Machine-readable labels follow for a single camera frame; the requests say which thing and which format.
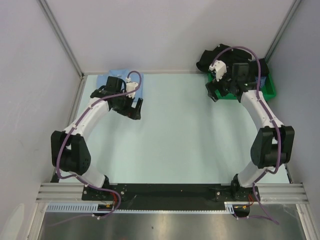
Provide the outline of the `black long sleeve shirt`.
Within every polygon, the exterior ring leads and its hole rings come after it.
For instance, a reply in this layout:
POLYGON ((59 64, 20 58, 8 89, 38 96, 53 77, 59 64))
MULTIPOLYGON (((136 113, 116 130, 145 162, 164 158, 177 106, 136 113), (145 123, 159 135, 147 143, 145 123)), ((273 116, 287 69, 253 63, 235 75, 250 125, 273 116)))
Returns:
MULTIPOLYGON (((209 73, 209 66, 217 57, 217 55, 223 50, 229 48, 228 45, 220 44, 213 50, 205 50, 199 61, 196 63, 196 67, 203 73, 209 73)), ((231 49, 220 55, 217 60, 223 61, 227 67, 233 66, 235 63, 249 63, 249 70, 251 75, 258 77, 258 63, 253 60, 253 55, 243 49, 231 49)))

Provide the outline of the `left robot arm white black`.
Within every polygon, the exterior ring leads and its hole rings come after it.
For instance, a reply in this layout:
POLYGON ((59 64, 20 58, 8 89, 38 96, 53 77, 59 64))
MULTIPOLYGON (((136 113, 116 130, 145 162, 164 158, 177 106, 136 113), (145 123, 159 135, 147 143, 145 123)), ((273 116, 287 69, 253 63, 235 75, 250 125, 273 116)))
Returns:
POLYGON ((93 188, 93 194, 100 200, 110 196, 109 178, 99 172, 91 163, 91 154, 87 139, 97 123, 110 111, 132 120, 141 119, 143 99, 136 98, 136 92, 142 85, 142 76, 132 81, 129 72, 125 79, 109 76, 106 83, 95 89, 89 102, 68 127, 51 134, 51 159, 60 179, 76 178, 93 188))

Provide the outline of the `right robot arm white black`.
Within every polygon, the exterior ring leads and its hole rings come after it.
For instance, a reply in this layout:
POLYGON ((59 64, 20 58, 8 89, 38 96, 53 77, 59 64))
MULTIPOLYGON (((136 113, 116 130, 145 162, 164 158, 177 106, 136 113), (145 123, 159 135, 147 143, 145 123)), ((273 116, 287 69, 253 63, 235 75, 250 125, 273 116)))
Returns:
POLYGON ((275 175, 281 165, 290 161, 295 131, 281 122, 268 106, 260 82, 250 82, 247 63, 235 63, 228 67, 216 60, 208 68, 210 80, 206 83, 208 96, 217 102, 220 97, 233 95, 247 110, 257 129, 250 148, 251 161, 237 173, 229 186, 218 187, 218 202, 254 201, 258 194, 256 184, 267 174, 275 175))

